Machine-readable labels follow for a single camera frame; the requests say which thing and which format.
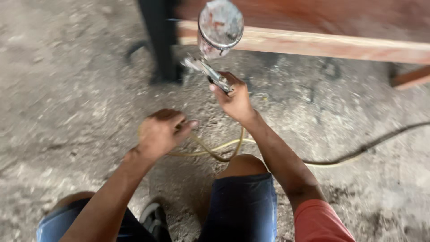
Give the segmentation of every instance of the hand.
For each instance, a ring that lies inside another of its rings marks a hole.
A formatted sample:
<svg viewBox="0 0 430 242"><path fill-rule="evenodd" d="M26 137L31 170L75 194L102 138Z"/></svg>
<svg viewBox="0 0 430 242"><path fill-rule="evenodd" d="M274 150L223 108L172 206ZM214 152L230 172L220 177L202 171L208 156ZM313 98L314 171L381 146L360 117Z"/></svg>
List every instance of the hand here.
<svg viewBox="0 0 430 242"><path fill-rule="evenodd" d="M172 109L161 109L139 126L139 144L126 154L124 160L147 161L151 164L171 151L187 137L197 121L185 121L185 114Z"/></svg>
<svg viewBox="0 0 430 242"><path fill-rule="evenodd" d="M219 73L227 78L227 81L232 84L233 88L233 91L226 94L215 84L211 84L209 86L210 90L218 99L224 112L242 124L243 122L253 119L256 116L256 112L252 109L249 101L248 87L246 86L246 83L229 72Z"/></svg>

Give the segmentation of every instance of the shorts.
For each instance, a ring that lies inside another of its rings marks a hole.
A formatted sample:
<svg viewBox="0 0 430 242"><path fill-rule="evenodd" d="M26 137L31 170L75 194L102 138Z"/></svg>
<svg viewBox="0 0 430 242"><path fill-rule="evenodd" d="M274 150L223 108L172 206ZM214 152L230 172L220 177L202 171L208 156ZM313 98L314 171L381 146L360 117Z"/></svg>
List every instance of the shorts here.
<svg viewBox="0 0 430 242"><path fill-rule="evenodd" d="M37 229L37 241L60 240L89 200L72 202L43 218ZM275 238L276 193L271 173L214 181L208 217L198 242L274 242ZM156 242L129 209L124 214L117 241Z"/></svg>

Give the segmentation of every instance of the dusty floor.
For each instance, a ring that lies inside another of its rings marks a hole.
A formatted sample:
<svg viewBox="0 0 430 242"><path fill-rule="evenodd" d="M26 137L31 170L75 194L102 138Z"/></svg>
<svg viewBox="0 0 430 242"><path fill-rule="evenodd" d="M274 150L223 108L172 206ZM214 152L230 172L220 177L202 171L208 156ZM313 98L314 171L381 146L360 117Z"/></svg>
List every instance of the dusty floor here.
<svg viewBox="0 0 430 242"><path fill-rule="evenodd" d="M183 85L153 85L147 50L126 61L145 37L132 0L0 1L0 241L35 241L38 221L58 199L97 190L136 144L138 124L158 109L199 119L196 132L211 145L239 135L202 74L186 74ZM388 63L232 51L212 66L245 80L254 107L310 160L430 120L430 86L393 90ZM312 168L357 241L430 241L429 143L425 127L354 164ZM198 149L191 141L181 147ZM259 156L253 144L242 152ZM129 206L139 215L163 197L173 239L193 241L222 167L208 156L166 157ZM293 240L291 208L276 189L278 240Z"/></svg>

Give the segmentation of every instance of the air hose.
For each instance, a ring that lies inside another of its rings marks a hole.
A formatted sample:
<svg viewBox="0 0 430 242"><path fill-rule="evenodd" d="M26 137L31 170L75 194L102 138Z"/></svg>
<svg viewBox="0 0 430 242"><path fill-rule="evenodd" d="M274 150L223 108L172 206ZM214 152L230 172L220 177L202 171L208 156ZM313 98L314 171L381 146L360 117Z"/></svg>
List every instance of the air hose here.
<svg viewBox="0 0 430 242"><path fill-rule="evenodd" d="M395 131L392 131L390 133L387 133L377 139L375 139L372 142L369 142L363 146L361 146L359 149L357 149L354 152L348 153L346 155L343 155L337 159L334 160L330 160L330 161L308 161L308 160L303 160L303 162L308 165L308 166L313 166L313 167L336 167L336 166L340 166L340 165L344 165L344 164L349 164L355 161L360 160L360 158L363 156L363 154L367 153L370 149L385 143L391 139L393 139L394 137L409 131L409 130L413 130L419 127L424 127L430 125L430 121L429 122L423 122L423 123L417 123L417 124L412 124L409 126L405 126L403 128L397 129ZM197 135L195 135L194 133L191 133L190 137L192 140L194 140L197 144L199 144L205 151L200 151L200 152L194 152L194 153L181 153L181 152L170 152L168 153L168 155L172 155L172 156L200 156L200 155L205 155L205 154L210 154L213 158L215 158L218 161L221 162L229 162L231 160L231 158L233 158L235 155L237 155L237 153L240 150L240 147L242 146L243 142L250 142L250 143L256 143L255 140L251 140L251 139L245 139L245 128L242 127L241 130L241 134L240 134L240 138L236 139L236 140L231 140L229 142L226 142L220 146L217 146L215 148L209 148L199 137L197 137ZM214 151L220 150L224 147L230 146L232 144L238 143L236 146L236 149L233 153L233 155L231 155L229 158L222 158L221 156L218 156L217 154L214 153Z"/></svg>

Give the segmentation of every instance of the paint spray gun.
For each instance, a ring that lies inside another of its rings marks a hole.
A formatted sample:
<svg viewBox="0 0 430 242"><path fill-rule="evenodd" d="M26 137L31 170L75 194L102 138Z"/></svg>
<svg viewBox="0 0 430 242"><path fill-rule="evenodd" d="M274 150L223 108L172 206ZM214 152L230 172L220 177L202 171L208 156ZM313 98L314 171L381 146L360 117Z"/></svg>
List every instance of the paint spray gun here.
<svg viewBox="0 0 430 242"><path fill-rule="evenodd" d="M211 83L224 92L232 91L231 84L206 62L225 56L243 35L243 16L239 9L228 0L207 2L199 14L197 45L201 56L190 54L181 62L184 66L203 72Z"/></svg>

